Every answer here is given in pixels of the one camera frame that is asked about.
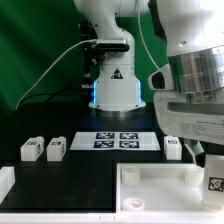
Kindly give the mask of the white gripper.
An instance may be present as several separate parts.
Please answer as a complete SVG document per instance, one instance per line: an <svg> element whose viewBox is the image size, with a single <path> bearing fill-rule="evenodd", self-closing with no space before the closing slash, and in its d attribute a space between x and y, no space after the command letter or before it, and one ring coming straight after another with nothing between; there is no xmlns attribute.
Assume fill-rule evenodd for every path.
<svg viewBox="0 0 224 224"><path fill-rule="evenodd" d="M157 91L154 107L160 129L166 135L186 138L184 145L193 163L205 167L206 153L199 141L224 145L224 91L213 103L190 104L171 91Z"/></svg>

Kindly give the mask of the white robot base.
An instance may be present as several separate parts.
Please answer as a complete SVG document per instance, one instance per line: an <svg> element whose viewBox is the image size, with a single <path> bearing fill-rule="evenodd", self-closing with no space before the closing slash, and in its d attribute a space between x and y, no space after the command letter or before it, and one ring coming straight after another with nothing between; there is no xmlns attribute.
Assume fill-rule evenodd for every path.
<svg viewBox="0 0 224 224"><path fill-rule="evenodd" d="M127 52L105 52L100 74L94 82L89 107L105 113L127 113L144 108L141 85L135 76L135 40L120 28L115 18L137 16L149 11L150 0L73 0L77 10L93 26L97 39L125 38Z"/></svg>

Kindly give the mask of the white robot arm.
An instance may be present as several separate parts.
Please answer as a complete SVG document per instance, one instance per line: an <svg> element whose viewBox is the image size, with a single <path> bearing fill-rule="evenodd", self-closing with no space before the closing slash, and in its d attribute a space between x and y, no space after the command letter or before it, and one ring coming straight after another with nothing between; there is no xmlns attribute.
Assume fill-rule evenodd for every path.
<svg viewBox="0 0 224 224"><path fill-rule="evenodd" d="M168 64L155 90L160 129L184 139L196 164L224 145L224 0L146 0L154 33L166 42Z"/></svg>

